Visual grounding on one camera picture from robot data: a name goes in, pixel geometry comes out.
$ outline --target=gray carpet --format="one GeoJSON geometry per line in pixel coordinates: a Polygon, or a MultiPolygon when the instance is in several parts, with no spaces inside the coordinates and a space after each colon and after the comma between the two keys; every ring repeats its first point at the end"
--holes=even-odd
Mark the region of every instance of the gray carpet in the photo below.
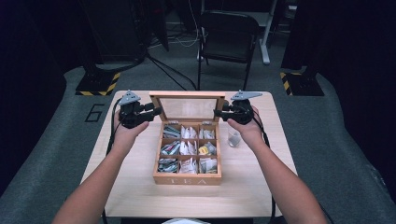
{"type": "MultiPolygon", "coordinates": [[[[342,111],[332,85],[321,75],[324,97],[288,96],[279,73],[287,37],[277,35],[269,49],[271,64],[263,65],[255,51],[247,91],[273,94],[290,151],[301,179],[313,190],[335,223],[396,223],[396,206],[381,183],[381,177],[365,159],[344,128],[342,111]]],[[[196,44],[161,46],[149,53],[196,82],[196,44]]],[[[120,64],[107,64],[117,67],[120,64]]],[[[203,91],[238,91],[243,81],[235,78],[244,65],[211,61],[203,64],[203,91]]],[[[175,76],[188,90],[192,86],[175,76]]],[[[0,223],[50,223],[65,197],[76,188],[103,124],[115,91],[182,90],[171,78],[145,60],[122,72],[109,96],[76,96],[84,75],[82,68],[64,74],[67,89],[47,130],[0,199],[0,223]],[[85,122],[93,105],[102,111],[98,122],[85,122]]],[[[120,223],[110,218],[110,223],[120,223]]],[[[267,217],[255,218],[266,223],[267,217]]]]}

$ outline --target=wooden table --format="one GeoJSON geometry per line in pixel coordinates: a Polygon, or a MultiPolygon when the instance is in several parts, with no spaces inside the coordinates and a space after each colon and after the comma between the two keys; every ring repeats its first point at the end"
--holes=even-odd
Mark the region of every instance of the wooden table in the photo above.
{"type": "MultiPolygon", "coordinates": [[[[125,91],[116,92],[108,109],[82,180],[106,155],[113,104],[125,91]]],[[[134,91],[150,103],[148,91],[134,91]]],[[[226,100],[235,92],[226,92],[226,100]]],[[[259,110],[272,150],[296,173],[282,124],[269,92],[250,99],[259,110]]],[[[227,144],[228,124],[219,122],[222,181],[220,186],[156,185],[152,177],[160,138],[161,120],[156,116],[134,143],[120,169],[106,204],[108,217],[269,217],[271,193],[257,160],[245,142],[239,147],[227,144]]]]}

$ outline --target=wooden tea box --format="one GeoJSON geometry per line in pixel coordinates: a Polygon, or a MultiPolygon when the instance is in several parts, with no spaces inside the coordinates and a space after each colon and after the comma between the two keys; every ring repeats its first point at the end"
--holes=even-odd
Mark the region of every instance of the wooden tea box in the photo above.
{"type": "Polygon", "coordinates": [[[225,92],[150,91],[162,126],[153,177],[159,185],[220,185],[219,117],[225,92]]]}

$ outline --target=black chair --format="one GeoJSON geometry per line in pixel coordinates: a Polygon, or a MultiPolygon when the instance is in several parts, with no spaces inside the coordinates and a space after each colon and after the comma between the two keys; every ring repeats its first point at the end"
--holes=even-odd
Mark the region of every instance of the black chair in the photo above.
{"type": "Polygon", "coordinates": [[[242,89],[244,91],[260,32],[259,24],[248,15],[225,11],[205,11],[199,23],[198,90],[201,89],[202,59],[206,60],[207,65],[207,59],[214,59],[247,65],[242,89]]]}

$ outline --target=hand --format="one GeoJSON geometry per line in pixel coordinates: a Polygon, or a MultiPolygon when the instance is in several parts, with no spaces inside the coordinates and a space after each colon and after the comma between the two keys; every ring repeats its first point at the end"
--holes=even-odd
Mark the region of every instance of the hand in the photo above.
{"type": "MultiPolygon", "coordinates": [[[[260,121],[259,110],[255,106],[252,106],[252,108],[254,111],[254,118],[260,121]]],[[[259,141],[263,142],[262,130],[260,129],[256,121],[252,120],[245,125],[239,124],[233,119],[227,119],[227,122],[231,127],[235,128],[238,132],[241,133],[242,138],[250,148],[253,148],[253,144],[258,143],[259,141]]]]}
{"type": "Polygon", "coordinates": [[[147,129],[149,122],[145,121],[132,129],[127,129],[120,124],[119,113],[120,111],[117,111],[114,116],[114,130],[116,135],[111,151],[116,150],[122,153],[123,156],[126,156],[134,145],[136,137],[147,129]]]}

